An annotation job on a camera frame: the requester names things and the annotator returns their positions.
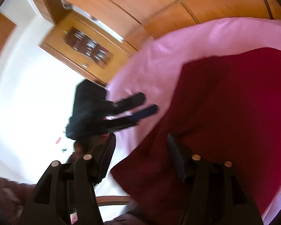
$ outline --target dark red fabric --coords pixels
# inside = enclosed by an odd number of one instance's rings
[[[183,66],[164,117],[111,171],[160,225],[177,224],[186,195],[168,133],[211,162],[231,161],[263,213],[281,184],[281,51],[261,48]]]

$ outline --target round metal screw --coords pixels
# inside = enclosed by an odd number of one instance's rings
[[[232,167],[232,162],[230,162],[230,161],[225,161],[224,165],[225,165],[226,167]]]
[[[54,161],[51,163],[52,167],[57,167],[59,165],[59,161]]]
[[[83,159],[86,160],[86,161],[90,160],[90,159],[92,159],[92,155],[91,154],[86,154],[86,155],[83,156]]]
[[[195,160],[195,161],[200,161],[201,157],[199,155],[195,154],[195,155],[192,156],[192,159]]]

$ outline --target pink bedsheet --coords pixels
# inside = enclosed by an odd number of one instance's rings
[[[281,50],[281,21],[225,18],[173,31],[148,42],[110,81],[108,99],[117,101],[136,92],[157,104],[158,114],[137,127],[117,133],[118,146],[131,153],[159,122],[169,107],[181,66],[212,55],[232,55],[272,47]],[[269,224],[281,209],[281,187],[262,215]]]

